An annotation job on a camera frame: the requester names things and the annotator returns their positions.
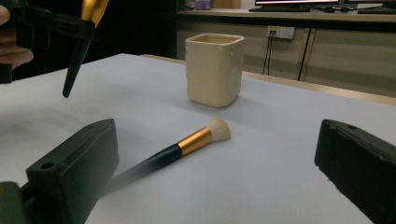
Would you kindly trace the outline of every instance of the hand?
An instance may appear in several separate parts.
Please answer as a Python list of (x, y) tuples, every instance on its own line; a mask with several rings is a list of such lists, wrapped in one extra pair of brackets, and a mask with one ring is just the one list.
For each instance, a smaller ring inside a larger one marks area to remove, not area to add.
[[(10, 18), (6, 7), (0, 6), (0, 28)], [(17, 46), (15, 27), (0, 29), (0, 63), (12, 64), (12, 68), (33, 60), (33, 52)]]

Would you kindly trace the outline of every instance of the black brush handle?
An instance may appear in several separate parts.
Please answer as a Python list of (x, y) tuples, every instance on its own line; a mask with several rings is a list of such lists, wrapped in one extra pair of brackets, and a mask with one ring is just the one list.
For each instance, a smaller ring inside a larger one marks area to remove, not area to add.
[(78, 39), (73, 49), (72, 57), (70, 59), (69, 68), (67, 69), (66, 80), (64, 81), (64, 97), (69, 97), (75, 83), (79, 68), (84, 62), (85, 55), (90, 47), (91, 41), (85, 39)]
[(120, 189), (142, 176), (159, 170), (165, 165), (177, 161), (182, 156), (181, 148), (178, 144), (167, 147), (166, 149), (158, 152), (145, 161), (140, 162), (131, 169), (111, 179), (105, 194), (108, 194), (116, 189)]

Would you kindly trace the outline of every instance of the ceramic cup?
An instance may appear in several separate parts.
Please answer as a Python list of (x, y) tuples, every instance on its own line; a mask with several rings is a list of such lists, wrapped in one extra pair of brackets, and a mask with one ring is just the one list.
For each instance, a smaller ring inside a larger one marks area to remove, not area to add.
[(240, 35), (221, 34), (186, 39), (187, 93), (192, 101), (224, 107), (238, 96), (244, 41)]

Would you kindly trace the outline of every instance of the desk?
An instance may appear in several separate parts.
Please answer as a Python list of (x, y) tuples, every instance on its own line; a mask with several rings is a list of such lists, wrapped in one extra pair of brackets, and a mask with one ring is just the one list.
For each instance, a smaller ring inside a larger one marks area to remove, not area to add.
[(179, 11), (177, 20), (396, 33), (395, 15), (357, 14), (357, 11), (249, 12), (247, 9), (214, 8), (209, 11)]
[(119, 174), (221, 117), (232, 139), (107, 195), (87, 223), (371, 223), (315, 166), (318, 131), (336, 119), (395, 145), (396, 100), (249, 76), (222, 109), (188, 99), (183, 64), (125, 54), (84, 64), (69, 99), (64, 70), (1, 86), (1, 181), (24, 184), (30, 164), (97, 120), (116, 121)]

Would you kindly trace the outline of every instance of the brush bristles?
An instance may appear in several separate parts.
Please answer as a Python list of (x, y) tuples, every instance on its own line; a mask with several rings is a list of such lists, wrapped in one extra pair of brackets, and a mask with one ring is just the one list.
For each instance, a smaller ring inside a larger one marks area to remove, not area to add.
[(226, 140), (231, 137), (230, 128), (223, 119), (212, 119), (206, 127), (212, 133), (212, 142)]

